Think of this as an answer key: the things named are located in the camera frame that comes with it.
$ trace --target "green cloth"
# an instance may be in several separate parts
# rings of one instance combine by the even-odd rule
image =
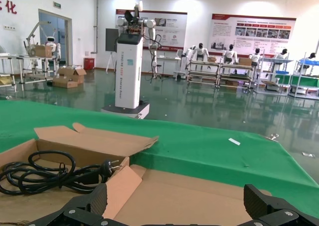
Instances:
[[[254,133],[206,128],[27,101],[0,101],[0,152],[36,138],[34,127],[79,122],[87,127],[153,137],[159,141],[132,157],[147,168],[241,186],[254,184],[319,217],[319,185],[279,144]],[[240,142],[236,145],[228,139]]]
[[[289,75],[276,75],[276,78],[280,78],[279,83],[280,84],[289,84]],[[291,84],[292,85],[297,85],[298,84],[298,78],[297,76],[291,76],[293,79]],[[319,87],[319,79],[316,78],[300,78],[300,83],[299,85],[301,86],[308,86],[308,87]]]

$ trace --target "metal rack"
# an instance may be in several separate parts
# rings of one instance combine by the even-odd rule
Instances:
[[[16,83],[15,83],[15,78],[14,78],[12,60],[13,59],[19,59],[19,57],[7,55],[7,56],[0,56],[0,59],[1,59],[1,63],[2,63],[2,72],[0,73],[0,77],[11,77],[12,78],[12,83],[11,84],[0,85],[0,88],[13,87],[14,88],[14,92],[16,93]],[[9,60],[9,62],[10,62],[10,69],[11,69],[10,73],[5,73],[5,70],[4,70],[4,61],[5,60]]]
[[[216,72],[204,72],[204,71],[195,71],[192,70],[192,65],[201,65],[201,66],[212,66],[216,67]],[[243,69],[247,70],[247,75],[239,75],[239,74],[231,74],[230,69]],[[256,75],[254,66],[244,66],[244,65],[233,65],[233,64],[225,64],[221,61],[219,63],[212,62],[203,62],[203,61],[191,61],[189,71],[187,74],[188,85],[190,83],[200,83],[200,84],[209,84],[214,85],[216,88],[220,86],[231,87],[231,88],[244,88],[248,89],[251,86],[251,83],[254,81]],[[202,78],[201,81],[194,81],[192,78],[199,77]],[[205,82],[203,79],[215,80],[215,82]],[[232,86],[226,84],[220,84],[220,80],[226,80],[231,82],[244,82],[244,86]]]
[[[30,62],[30,65],[32,66],[31,69],[24,68],[24,60],[27,60]],[[41,60],[42,61],[42,69],[36,68],[36,61]],[[40,57],[28,57],[24,56],[23,58],[20,58],[19,60],[19,67],[20,67],[20,78],[21,78],[21,84],[22,84],[22,90],[24,90],[24,84],[29,83],[39,83],[39,82],[46,82],[53,80],[53,77],[50,76],[50,73],[53,73],[55,75],[56,73],[56,65],[55,61],[53,61],[53,70],[50,70],[49,67],[49,60],[54,60],[53,58],[40,58]]]
[[[300,61],[296,62],[294,73],[293,73],[293,77],[298,77],[298,82],[297,82],[297,84],[292,84],[292,81],[293,81],[293,77],[292,77],[291,87],[292,87],[292,89],[295,89],[295,92],[294,93],[293,92],[289,93],[289,96],[294,97],[294,98],[319,100],[318,92],[316,92],[317,95],[308,94],[309,89],[319,90],[319,87],[300,85],[301,78],[319,80],[319,76],[313,77],[313,76],[310,76],[310,75],[308,75],[308,76],[307,75],[302,75],[302,69],[303,69],[304,65],[311,65],[312,66],[311,72],[312,72],[314,66],[319,66],[319,61],[306,60],[306,54],[305,54],[303,60],[300,60]],[[297,69],[299,67],[301,68],[299,74],[295,74],[295,72],[297,72]],[[300,89],[300,88],[306,89],[306,93],[305,94],[299,94],[298,93],[298,89]]]
[[[290,81],[291,81],[291,74],[280,74],[280,73],[276,73],[274,72],[274,63],[282,63],[284,64],[284,71],[287,69],[287,64],[292,62],[293,60],[290,59],[276,59],[276,58],[265,58],[262,57],[260,60],[261,62],[261,66],[263,66],[264,62],[269,62],[269,63],[273,63],[272,66],[272,70],[271,71],[262,71],[261,73],[267,73],[268,75],[270,75],[270,79],[272,79],[272,75],[282,75],[283,77],[283,83],[275,83],[272,81],[263,81],[263,80],[258,80],[256,83],[256,87],[254,88],[254,92],[255,93],[260,93],[260,94],[268,94],[268,95],[275,95],[275,96],[287,96],[289,89],[290,89]],[[289,76],[289,80],[288,80],[288,84],[285,84],[285,77]],[[269,90],[267,88],[261,90],[259,88],[260,82],[266,84],[266,86],[269,88],[273,88],[273,90]]]
[[[224,87],[231,87],[231,88],[244,88],[249,91],[251,83],[255,79],[256,71],[254,66],[221,63],[220,68],[222,73],[219,75],[218,87],[224,86]],[[248,70],[248,72],[247,72],[247,75],[231,74],[230,69],[242,69],[242,70]],[[244,82],[244,86],[232,86],[232,85],[220,84],[220,80],[226,80],[231,82]]]
[[[212,66],[212,67],[217,67],[216,72],[204,72],[204,71],[195,71],[192,70],[192,65],[201,65],[201,66]],[[190,83],[200,83],[200,84],[208,84],[208,85],[215,85],[217,87],[218,83],[218,76],[219,76],[219,68],[220,68],[220,63],[213,63],[213,62],[204,62],[204,61],[191,61],[189,64],[189,71],[187,73],[187,82],[188,85]],[[210,79],[210,80],[215,80],[215,82],[204,82],[204,81],[194,81],[193,78],[205,78],[205,79]]]

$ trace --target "black panel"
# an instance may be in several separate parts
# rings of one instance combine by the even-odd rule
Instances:
[[[118,43],[138,45],[142,39],[140,34],[122,33],[118,39]]]
[[[105,51],[116,52],[116,40],[119,37],[119,30],[116,28],[105,29]]]

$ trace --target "display poster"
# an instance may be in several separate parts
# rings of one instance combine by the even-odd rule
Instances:
[[[221,55],[233,44],[241,57],[253,54],[256,48],[273,57],[288,47],[295,22],[295,18],[213,14],[209,54]]]
[[[116,10],[116,22],[117,19],[123,17],[126,10],[117,9]],[[177,51],[178,49],[184,48],[185,42],[185,32],[186,32],[186,22],[187,13],[184,12],[166,12],[166,11],[149,11],[144,10],[140,12],[140,18],[142,19],[154,19],[156,22],[156,34],[161,36],[160,44],[162,51]],[[149,33],[145,31],[146,39],[144,41],[144,48],[148,49]]]

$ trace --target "white wall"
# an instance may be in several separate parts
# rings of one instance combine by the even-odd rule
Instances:
[[[73,64],[83,65],[85,51],[94,50],[95,0],[10,0],[16,5],[17,14],[8,13],[6,0],[0,1],[0,45],[6,52],[26,53],[23,41],[39,22],[39,9],[72,19]],[[62,9],[53,7],[53,1],[60,3]],[[15,27],[16,31],[4,30],[3,25]],[[39,29],[35,35],[35,42],[40,42]]]
[[[105,28],[115,27],[115,9],[132,9],[139,0],[99,0],[99,53],[97,67],[105,68],[109,53],[105,52]],[[208,44],[213,13],[296,17],[289,52],[293,58],[313,52],[319,39],[319,0],[142,0],[145,10],[187,12],[185,48],[199,42]],[[143,53],[142,71],[149,71],[151,58]],[[174,66],[165,64],[172,74]]]

